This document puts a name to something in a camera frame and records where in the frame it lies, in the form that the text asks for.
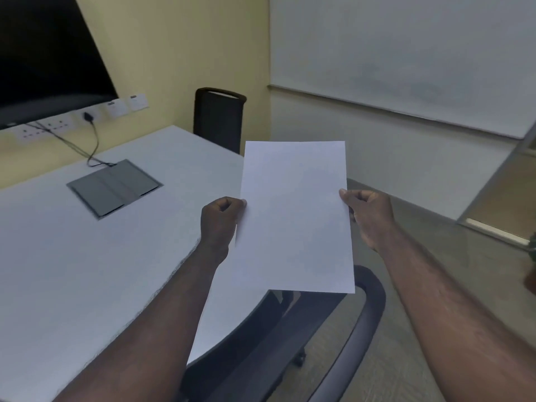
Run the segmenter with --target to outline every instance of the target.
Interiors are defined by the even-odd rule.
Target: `blank white paper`
[[[234,281],[241,287],[355,293],[344,141],[245,144]]]

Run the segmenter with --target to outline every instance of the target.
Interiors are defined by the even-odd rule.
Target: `tabletop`
[[[66,183],[85,161],[0,192],[0,399],[54,398],[136,317],[200,236],[202,207],[238,197],[243,158],[175,126],[98,155],[163,183],[97,221]],[[189,363],[228,336],[266,290],[214,277]]]

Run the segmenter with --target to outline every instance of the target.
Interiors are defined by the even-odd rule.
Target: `gray carpet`
[[[349,189],[362,185],[348,182]],[[400,200],[395,216],[462,285],[510,328],[536,346],[536,296],[523,287],[531,268],[526,252]],[[345,402],[443,401],[407,315],[380,257],[368,249],[352,226],[354,263],[365,265],[387,293],[383,319]],[[270,402],[305,401],[322,380],[345,343],[365,300],[349,295],[307,344],[305,365],[290,367]]]

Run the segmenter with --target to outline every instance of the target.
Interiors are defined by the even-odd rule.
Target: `person's right arm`
[[[536,400],[536,351],[397,225],[389,196],[340,195],[365,243],[383,258],[445,399]]]

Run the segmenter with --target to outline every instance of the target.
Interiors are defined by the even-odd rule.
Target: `black cable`
[[[87,158],[86,164],[90,168],[94,168],[94,167],[97,167],[97,166],[100,166],[100,165],[106,165],[108,167],[115,166],[116,164],[113,163],[113,162],[103,162],[100,159],[95,157],[95,154],[96,154],[96,152],[97,152],[97,150],[99,148],[99,145],[100,145],[99,135],[97,133],[97,128],[95,127],[95,124],[93,123],[92,118],[91,118],[90,121],[89,120],[86,120],[86,121],[88,121],[91,124],[91,127],[93,128],[93,133],[95,134],[95,138],[97,139],[97,146],[95,147],[95,149],[93,150],[93,152],[91,154],[88,154],[86,151],[84,151],[82,148],[78,147],[77,145],[73,144],[71,141],[68,141],[63,137],[60,137],[58,134],[56,134],[55,132],[53,132],[49,128],[46,128],[39,121],[35,121],[35,123],[39,127],[36,127],[33,124],[26,124],[26,125],[28,125],[28,126],[30,126],[32,128],[36,128],[38,130],[42,130],[44,132],[48,132],[49,134],[52,134],[53,136],[55,136],[58,140],[62,141],[65,145],[67,145],[69,148],[71,148],[73,151],[75,151],[78,155],[81,155],[81,156],[84,156],[85,158]],[[93,165],[90,165],[90,161],[95,161],[97,163],[93,164]]]

